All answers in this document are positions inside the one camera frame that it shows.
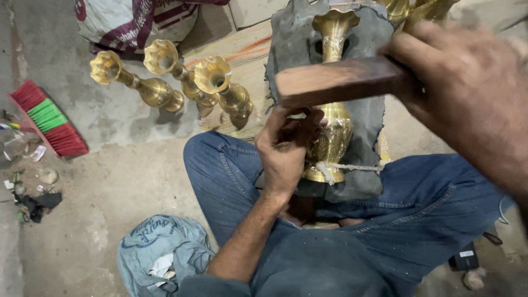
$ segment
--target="plastic bag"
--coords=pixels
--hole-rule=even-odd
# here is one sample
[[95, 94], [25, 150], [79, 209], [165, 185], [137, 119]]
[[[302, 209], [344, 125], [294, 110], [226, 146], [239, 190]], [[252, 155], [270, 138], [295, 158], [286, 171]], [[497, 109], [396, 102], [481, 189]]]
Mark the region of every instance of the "plastic bag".
[[[171, 253], [175, 275], [170, 279], [149, 275], [153, 264]], [[213, 255], [197, 221], [155, 215], [123, 237], [117, 266], [130, 296], [165, 297], [177, 291], [183, 278], [203, 273]]]
[[79, 34], [93, 44], [93, 53], [142, 53], [155, 39], [180, 43], [196, 22], [198, 7], [176, 0], [74, 0]]

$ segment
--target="brass object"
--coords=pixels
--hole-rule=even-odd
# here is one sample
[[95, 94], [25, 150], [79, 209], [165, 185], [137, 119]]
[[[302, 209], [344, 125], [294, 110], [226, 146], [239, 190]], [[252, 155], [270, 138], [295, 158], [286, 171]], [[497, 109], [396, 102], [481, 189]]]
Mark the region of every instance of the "brass object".
[[207, 94], [218, 94], [220, 107], [237, 119], [247, 118], [253, 111], [248, 91], [230, 82], [231, 67], [222, 57], [207, 57], [194, 67], [194, 82]]
[[[316, 15], [312, 21], [314, 30], [323, 38], [323, 63], [341, 60], [343, 44], [347, 31], [359, 24], [360, 18], [354, 11], [340, 12], [330, 10], [325, 15]], [[326, 182], [324, 175], [315, 168], [319, 161], [338, 163], [352, 137], [352, 119], [342, 102], [321, 105], [328, 124], [323, 131], [310, 143], [306, 150], [306, 164], [303, 177]], [[328, 168], [335, 182], [345, 179], [341, 169]]]
[[387, 20], [395, 27], [401, 24], [413, 9], [409, 0], [381, 0], [381, 3], [387, 8]]
[[403, 31], [410, 33], [414, 25], [420, 21], [441, 22], [451, 9], [460, 0], [436, 0], [417, 7], [405, 21]]
[[431, 2], [434, 2], [436, 0], [416, 0], [416, 4], [414, 5], [415, 7], [418, 7], [418, 6], [421, 6], [425, 3], [431, 3]]
[[137, 90], [148, 106], [164, 108], [175, 113], [182, 109], [185, 103], [183, 94], [174, 90], [165, 80], [142, 79], [137, 74], [123, 69], [119, 56], [112, 51], [98, 52], [97, 57], [90, 61], [90, 65], [90, 76], [96, 82], [102, 85], [108, 85], [115, 80], [122, 82], [130, 89]]
[[162, 75], [170, 72], [172, 76], [182, 82], [182, 91], [187, 98], [198, 102], [204, 107], [213, 107], [218, 103], [217, 94], [207, 94], [194, 83], [194, 71], [178, 62], [178, 51], [169, 40], [156, 39], [145, 48], [143, 64], [148, 71]]

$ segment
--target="wooden mallet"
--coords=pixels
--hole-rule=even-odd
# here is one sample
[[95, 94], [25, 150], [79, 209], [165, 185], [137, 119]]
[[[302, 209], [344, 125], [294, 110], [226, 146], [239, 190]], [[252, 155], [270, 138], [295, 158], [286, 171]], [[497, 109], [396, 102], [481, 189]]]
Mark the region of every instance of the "wooden mallet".
[[410, 70], [382, 56], [290, 68], [279, 72], [275, 82], [279, 103], [292, 109], [421, 86]]

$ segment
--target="light blue plastic bag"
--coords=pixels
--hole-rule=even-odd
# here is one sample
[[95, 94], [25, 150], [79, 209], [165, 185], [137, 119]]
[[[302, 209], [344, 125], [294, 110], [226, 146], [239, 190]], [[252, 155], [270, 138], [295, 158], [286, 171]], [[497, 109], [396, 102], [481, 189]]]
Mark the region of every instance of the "light blue plastic bag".
[[[148, 275], [152, 264], [173, 253], [176, 275], [169, 279]], [[155, 215], [123, 237], [117, 248], [117, 266], [132, 297], [167, 297], [189, 275], [200, 274], [214, 253], [207, 233], [195, 220]], [[167, 282], [160, 287], [157, 282]]]

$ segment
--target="hand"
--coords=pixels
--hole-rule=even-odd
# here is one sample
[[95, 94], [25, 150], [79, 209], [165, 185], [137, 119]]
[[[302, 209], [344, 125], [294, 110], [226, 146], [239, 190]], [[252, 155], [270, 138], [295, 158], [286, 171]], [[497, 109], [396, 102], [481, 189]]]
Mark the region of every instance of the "hand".
[[312, 110], [305, 118], [287, 118], [300, 113], [275, 107], [255, 138], [266, 181], [263, 197], [285, 206], [303, 175], [306, 146], [323, 119], [322, 110]]
[[425, 86], [395, 94], [413, 116], [495, 183], [528, 194], [528, 80], [513, 47], [484, 30], [422, 22], [385, 54]]

